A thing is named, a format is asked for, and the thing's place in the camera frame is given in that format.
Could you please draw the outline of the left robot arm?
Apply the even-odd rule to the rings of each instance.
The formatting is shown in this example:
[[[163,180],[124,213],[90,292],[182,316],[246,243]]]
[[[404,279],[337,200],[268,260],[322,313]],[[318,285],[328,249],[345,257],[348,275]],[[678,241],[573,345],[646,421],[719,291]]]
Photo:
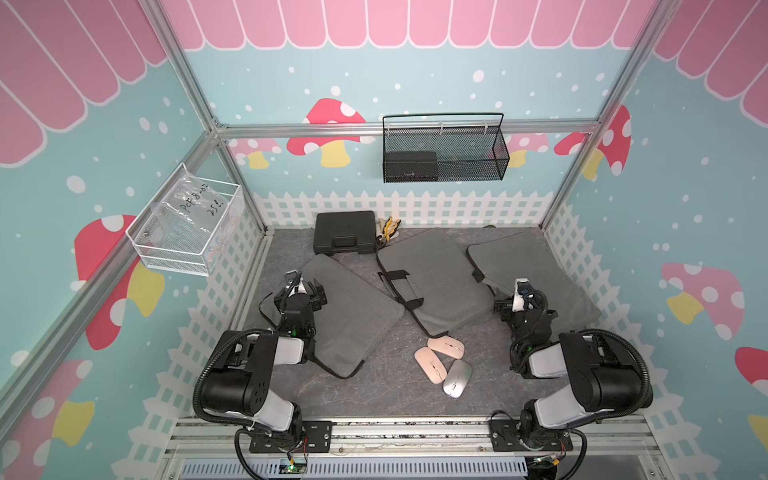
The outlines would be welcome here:
[[[288,271],[285,282],[276,295],[278,323],[225,331],[196,381],[192,405],[207,422],[238,425],[289,450],[306,436],[301,409],[271,390],[272,373],[276,366],[315,358],[314,314],[327,298],[324,287],[299,270]]]

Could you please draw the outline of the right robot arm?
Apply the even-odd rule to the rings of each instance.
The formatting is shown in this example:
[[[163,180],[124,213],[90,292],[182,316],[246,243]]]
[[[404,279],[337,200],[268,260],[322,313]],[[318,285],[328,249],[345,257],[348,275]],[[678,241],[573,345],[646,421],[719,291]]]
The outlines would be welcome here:
[[[528,279],[518,278],[513,294],[494,303],[494,312],[511,331],[513,372],[530,380],[568,380],[555,393],[527,401],[512,431],[496,435],[510,447],[566,448],[572,429],[631,415],[652,404],[650,369],[637,348],[597,328],[567,331],[552,340],[558,313]]]

